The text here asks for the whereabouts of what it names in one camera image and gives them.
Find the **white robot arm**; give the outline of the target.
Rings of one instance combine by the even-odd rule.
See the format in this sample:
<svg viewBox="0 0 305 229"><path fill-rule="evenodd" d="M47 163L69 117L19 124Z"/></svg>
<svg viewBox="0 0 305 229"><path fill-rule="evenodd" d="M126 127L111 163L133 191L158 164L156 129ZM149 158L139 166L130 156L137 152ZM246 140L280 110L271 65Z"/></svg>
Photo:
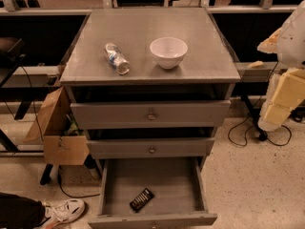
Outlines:
<svg viewBox="0 0 305 229"><path fill-rule="evenodd" d="M272 132L305 100L305 1L257 49L275 53L278 62L288 67L282 75L274 74L270 78L260 111L258 127Z"/></svg>

